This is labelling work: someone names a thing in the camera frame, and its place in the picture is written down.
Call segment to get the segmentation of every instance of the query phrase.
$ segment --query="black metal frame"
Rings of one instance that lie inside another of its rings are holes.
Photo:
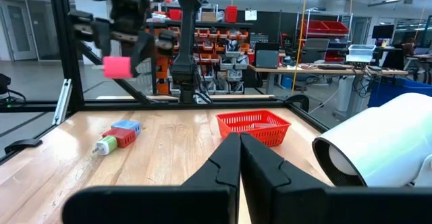
[[[260,109],[260,108],[287,108],[297,116],[305,120],[319,132],[325,132],[329,128],[320,121],[310,116],[307,112],[298,108],[296,105],[285,104],[274,99],[214,99],[210,105],[182,105],[175,99],[160,101],[149,105],[140,104],[139,101],[145,96],[133,88],[125,80],[114,80],[135,100],[84,100],[80,68],[77,58],[77,47],[93,63],[100,65],[101,59],[91,52],[88,47],[81,42],[76,42],[72,35],[72,25],[68,19],[70,11],[69,0],[51,0],[53,4],[53,14],[55,27],[59,42],[61,61],[63,66],[64,78],[72,79],[72,95],[69,103],[69,115],[77,111],[128,111],[128,110],[176,110],[176,109]],[[168,25],[180,25],[180,22],[171,21]],[[151,29],[166,26],[160,24],[150,24]],[[212,26],[205,22],[197,22],[197,26]],[[241,28],[249,28],[250,24],[232,24]],[[153,92],[155,92],[155,82],[153,82]],[[10,105],[9,107],[0,107],[0,113],[4,112],[43,112],[54,111],[57,101],[28,101],[25,105]]]

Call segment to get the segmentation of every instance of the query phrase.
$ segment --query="white tube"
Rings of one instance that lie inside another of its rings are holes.
[[[320,138],[349,159],[366,185],[404,186],[432,154],[432,98],[403,94],[359,113]]]

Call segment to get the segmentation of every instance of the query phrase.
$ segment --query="office chair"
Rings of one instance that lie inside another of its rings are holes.
[[[329,46],[330,40],[326,38],[308,38],[302,51],[301,63],[314,63],[318,60],[325,59],[325,52]],[[291,80],[294,80],[294,74],[286,75]],[[317,101],[320,105],[323,104],[318,98],[311,96],[304,91],[307,90],[307,85],[319,80],[320,77],[312,74],[297,74],[296,86],[300,88],[300,92],[309,99]]]

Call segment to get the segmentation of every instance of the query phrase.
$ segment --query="concrete floor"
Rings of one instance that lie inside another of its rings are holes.
[[[28,100],[58,100],[63,82],[63,70],[60,63],[44,63],[37,61],[0,61],[0,72],[12,79],[12,90],[24,94]],[[81,80],[85,99],[96,99],[98,96],[123,96],[128,95],[114,81],[106,79],[102,71],[93,69],[89,65],[81,65]],[[136,82],[131,84],[137,89],[143,89]],[[307,94],[312,95],[323,102],[326,101],[338,89],[337,84],[329,86],[308,86]],[[274,95],[286,96],[289,90],[283,90],[275,86]],[[247,88],[246,94],[258,94],[253,88]],[[316,101],[310,102],[310,110],[318,107]],[[323,108],[318,108],[312,116],[332,128],[340,123],[332,112],[337,104],[337,97],[329,100]],[[23,124],[36,117],[25,126],[14,130],[17,125]],[[0,114],[0,157],[3,156],[3,148],[16,140],[31,138],[51,125],[53,113],[2,113]]]

